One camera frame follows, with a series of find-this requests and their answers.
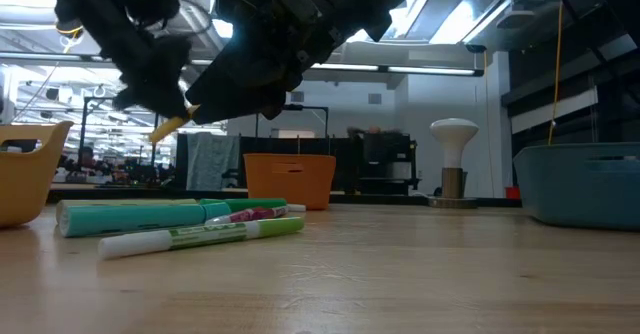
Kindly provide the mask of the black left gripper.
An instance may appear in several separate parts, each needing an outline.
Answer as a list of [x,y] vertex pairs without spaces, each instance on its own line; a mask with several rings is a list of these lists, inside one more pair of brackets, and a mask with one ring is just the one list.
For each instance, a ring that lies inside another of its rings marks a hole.
[[140,106],[169,119],[187,115],[178,81],[192,48],[188,36],[110,29],[98,34],[97,42],[101,57],[121,72],[124,88],[113,99],[117,110]]

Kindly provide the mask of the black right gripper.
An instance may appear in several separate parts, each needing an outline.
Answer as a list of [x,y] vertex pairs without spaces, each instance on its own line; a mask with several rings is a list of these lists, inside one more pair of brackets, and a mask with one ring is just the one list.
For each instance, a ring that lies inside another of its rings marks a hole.
[[186,92],[193,121],[277,117],[301,70],[326,62],[363,29],[370,8],[370,0],[217,0],[233,35]]

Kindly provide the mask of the orange-yellow thick highlighter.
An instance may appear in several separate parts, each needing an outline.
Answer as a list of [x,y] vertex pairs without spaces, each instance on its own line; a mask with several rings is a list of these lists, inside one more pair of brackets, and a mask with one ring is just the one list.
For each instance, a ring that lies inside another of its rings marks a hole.
[[190,106],[187,109],[185,117],[173,117],[158,126],[150,135],[149,140],[152,144],[157,144],[171,133],[177,131],[192,120],[193,114],[199,109],[199,105]]

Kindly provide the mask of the light green Sharpie highlighter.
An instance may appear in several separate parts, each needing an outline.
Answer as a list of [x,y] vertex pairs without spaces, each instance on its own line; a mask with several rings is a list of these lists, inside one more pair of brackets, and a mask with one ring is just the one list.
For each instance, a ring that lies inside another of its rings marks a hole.
[[73,206],[141,206],[197,204],[196,199],[110,199],[110,200],[61,200],[56,208],[64,210]]

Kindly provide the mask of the teal thick highlighter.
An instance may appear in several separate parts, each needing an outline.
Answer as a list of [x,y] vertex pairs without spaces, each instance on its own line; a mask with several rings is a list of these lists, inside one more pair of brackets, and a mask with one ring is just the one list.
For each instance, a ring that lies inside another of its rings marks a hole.
[[195,226],[230,213],[226,203],[73,206],[62,211],[58,228],[63,237],[86,237]]

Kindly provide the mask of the pink thin marker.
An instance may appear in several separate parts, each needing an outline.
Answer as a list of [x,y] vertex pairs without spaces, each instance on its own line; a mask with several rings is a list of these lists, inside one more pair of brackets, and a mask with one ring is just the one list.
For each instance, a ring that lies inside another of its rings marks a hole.
[[289,207],[287,205],[275,208],[245,209],[226,216],[209,219],[205,222],[205,225],[232,224],[263,219],[275,219],[284,216],[288,211]]

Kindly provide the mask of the green and white thin marker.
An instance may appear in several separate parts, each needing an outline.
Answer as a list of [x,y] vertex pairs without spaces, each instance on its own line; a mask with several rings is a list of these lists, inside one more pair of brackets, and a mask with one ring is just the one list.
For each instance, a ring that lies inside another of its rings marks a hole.
[[124,234],[101,239],[98,256],[102,260],[109,260],[283,236],[299,232],[304,226],[303,218],[290,217]]

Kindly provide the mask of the black room partition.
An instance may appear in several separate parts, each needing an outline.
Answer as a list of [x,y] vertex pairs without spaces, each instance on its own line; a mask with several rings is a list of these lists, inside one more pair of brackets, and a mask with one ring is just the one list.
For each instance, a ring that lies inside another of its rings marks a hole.
[[[177,139],[175,178],[172,181],[172,186],[174,188],[182,190],[187,190],[187,135],[188,134],[180,134]],[[314,154],[334,156],[336,158],[336,169],[332,182],[332,189],[334,191],[352,192],[358,186],[359,166],[362,161],[362,146],[354,139],[278,139],[241,135],[238,135],[238,137],[240,138],[238,168],[230,169],[223,174],[224,179],[232,180],[232,183],[228,184],[224,188],[245,189],[247,187],[243,156],[249,153]]]

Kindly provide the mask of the grey hanging cloth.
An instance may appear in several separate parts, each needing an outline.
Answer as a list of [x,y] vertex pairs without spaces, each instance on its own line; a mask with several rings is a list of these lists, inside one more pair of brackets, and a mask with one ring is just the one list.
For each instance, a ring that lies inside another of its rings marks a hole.
[[240,138],[210,133],[187,135],[188,172],[186,189],[193,191],[221,191],[231,179],[223,174],[237,169]]

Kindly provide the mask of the yellow plastic bin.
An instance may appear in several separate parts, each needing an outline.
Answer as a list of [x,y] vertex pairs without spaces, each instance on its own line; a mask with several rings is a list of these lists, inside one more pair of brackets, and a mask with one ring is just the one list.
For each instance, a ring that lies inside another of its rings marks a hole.
[[26,224],[40,214],[72,125],[63,121],[0,126],[0,144],[7,140],[41,142],[31,152],[0,151],[0,229]]

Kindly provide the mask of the black equipment cart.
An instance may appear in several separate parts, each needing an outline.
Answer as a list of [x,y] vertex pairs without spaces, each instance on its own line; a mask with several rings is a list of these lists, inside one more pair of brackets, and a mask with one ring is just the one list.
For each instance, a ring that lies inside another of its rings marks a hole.
[[359,191],[371,195],[408,196],[417,190],[417,142],[400,132],[366,133]]

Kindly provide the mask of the white mushroom table lamp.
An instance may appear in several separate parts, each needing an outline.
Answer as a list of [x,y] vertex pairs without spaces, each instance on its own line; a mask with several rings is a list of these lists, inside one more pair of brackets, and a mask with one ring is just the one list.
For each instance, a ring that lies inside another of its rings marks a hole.
[[466,176],[462,168],[462,155],[467,143],[477,134],[479,127],[472,121],[447,118],[433,122],[430,131],[443,149],[441,195],[431,196],[429,205],[444,209],[475,209],[477,201],[465,197]]

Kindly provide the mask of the teal plastic bin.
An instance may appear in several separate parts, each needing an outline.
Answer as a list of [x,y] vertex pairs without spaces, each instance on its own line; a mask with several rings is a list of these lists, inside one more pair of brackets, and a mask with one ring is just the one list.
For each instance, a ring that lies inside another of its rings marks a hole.
[[531,217],[554,226],[640,231],[640,142],[530,146],[514,167]]

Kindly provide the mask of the black stand frame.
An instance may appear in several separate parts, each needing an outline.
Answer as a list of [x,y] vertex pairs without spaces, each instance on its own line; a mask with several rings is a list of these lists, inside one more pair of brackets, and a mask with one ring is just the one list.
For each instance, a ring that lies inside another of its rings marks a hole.
[[[282,111],[305,111],[305,110],[320,110],[324,112],[324,137],[329,137],[328,131],[328,123],[329,123],[329,108],[326,106],[305,106],[301,104],[285,104],[282,108]],[[254,124],[254,136],[258,137],[259,134],[259,123],[260,123],[260,114],[255,115],[255,124]]]

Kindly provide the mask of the black aluminium table frame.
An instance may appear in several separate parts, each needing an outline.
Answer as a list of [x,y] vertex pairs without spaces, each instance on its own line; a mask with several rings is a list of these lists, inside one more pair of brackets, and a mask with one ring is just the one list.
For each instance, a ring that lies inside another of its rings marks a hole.
[[[46,203],[61,200],[125,200],[125,199],[246,199],[246,192],[186,191],[172,189],[98,188],[98,189],[51,189]],[[343,195],[331,194],[330,204],[407,205],[428,206],[422,196],[389,195]]]

